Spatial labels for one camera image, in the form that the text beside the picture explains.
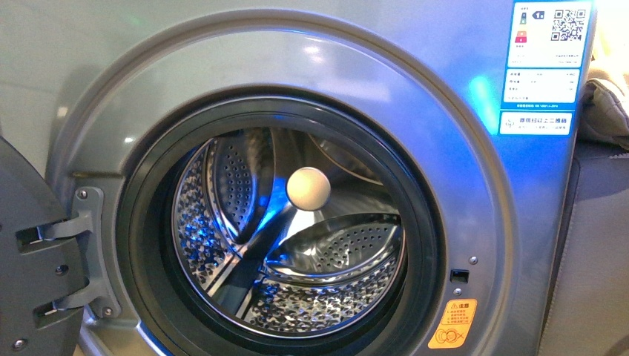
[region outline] energy label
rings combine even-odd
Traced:
[[[515,3],[500,134],[570,134],[591,13],[591,1]]]

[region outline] washing machine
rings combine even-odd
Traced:
[[[0,6],[0,354],[536,353],[592,1]]]

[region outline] door hinge bracket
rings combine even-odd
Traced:
[[[122,311],[109,282],[101,238],[103,193],[94,187],[76,190],[72,219],[39,228],[43,240],[76,237],[83,256],[88,285],[56,300],[55,309],[65,310],[89,305],[99,317],[117,317]]]

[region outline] label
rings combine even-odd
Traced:
[[[507,111],[500,120],[501,134],[568,135],[572,113],[536,113]]]
[[[508,69],[504,102],[557,102],[576,100],[578,69]]]
[[[516,1],[499,133],[570,135],[592,1]]]
[[[476,299],[454,299],[446,304],[444,316],[428,342],[430,349],[456,349],[463,346],[474,321]]]
[[[581,67],[591,7],[588,1],[517,2],[507,65]]]

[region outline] washing machine door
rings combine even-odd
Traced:
[[[83,308],[57,308],[85,287],[79,242],[40,238],[59,233],[50,224],[67,217],[35,168],[0,137],[0,355],[71,355],[76,347]]]

